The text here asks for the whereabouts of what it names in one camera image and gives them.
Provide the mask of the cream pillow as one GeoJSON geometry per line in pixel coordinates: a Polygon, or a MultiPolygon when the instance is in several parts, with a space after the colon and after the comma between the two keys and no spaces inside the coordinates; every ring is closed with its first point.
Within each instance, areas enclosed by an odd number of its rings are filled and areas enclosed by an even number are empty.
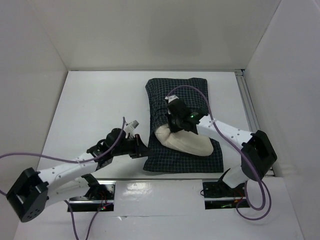
{"type": "Polygon", "coordinates": [[[158,127],[154,134],[163,146],[175,151],[200,157],[210,156],[214,152],[209,137],[185,130],[171,132],[168,124],[158,127]]]}

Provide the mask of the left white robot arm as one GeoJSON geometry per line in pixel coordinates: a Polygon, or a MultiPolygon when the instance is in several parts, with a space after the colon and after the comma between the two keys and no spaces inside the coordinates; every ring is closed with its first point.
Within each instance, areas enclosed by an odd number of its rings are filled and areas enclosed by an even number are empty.
{"type": "Polygon", "coordinates": [[[25,169],[6,194],[22,223],[29,222],[50,205],[73,198],[92,200],[102,190],[102,185],[92,175],[110,165],[115,157],[128,155],[132,159],[148,156],[148,147],[135,132],[139,123],[123,122],[105,138],[73,160],[36,171],[25,169]]]}

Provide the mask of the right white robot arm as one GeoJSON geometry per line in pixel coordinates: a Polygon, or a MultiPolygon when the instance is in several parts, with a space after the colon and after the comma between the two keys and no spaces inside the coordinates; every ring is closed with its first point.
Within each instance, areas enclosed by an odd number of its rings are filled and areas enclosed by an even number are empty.
{"type": "Polygon", "coordinates": [[[191,111],[176,95],[167,96],[165,102],[171,132],[185,131],[208,137],[233,147],[240,154],[239,164],[226,170],[219,180],[218,190],[223,196],[230,196],[238,185],[248,180],[262,180],[278,159],[265,132],[241,130],[211,118],[205,111],[191,111]]]}

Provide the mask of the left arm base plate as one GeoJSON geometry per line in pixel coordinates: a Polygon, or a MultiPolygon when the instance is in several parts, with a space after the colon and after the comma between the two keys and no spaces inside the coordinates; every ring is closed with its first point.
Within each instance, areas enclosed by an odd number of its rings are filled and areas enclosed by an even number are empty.
{"type": "Polygon", "coordinates": [[[69,203],[74,212],[101,212],[114,211],[114,198],[116,182],[113,180],[99,179],[99,190],[93,196],[77,196],[69,199],[69,203]]]}

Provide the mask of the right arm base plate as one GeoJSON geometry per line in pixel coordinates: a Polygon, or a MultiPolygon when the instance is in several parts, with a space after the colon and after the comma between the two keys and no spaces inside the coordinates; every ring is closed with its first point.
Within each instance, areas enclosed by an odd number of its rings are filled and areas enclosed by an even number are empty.
{"type": "Polygon", "coordinates": [[[235,209],[238,203],[240,208],[249,208],[244,183],[236,188],[228,188],[221,186],[218,181],[203,181],[200,195],[204,197],[206,210],[235,209]]]}

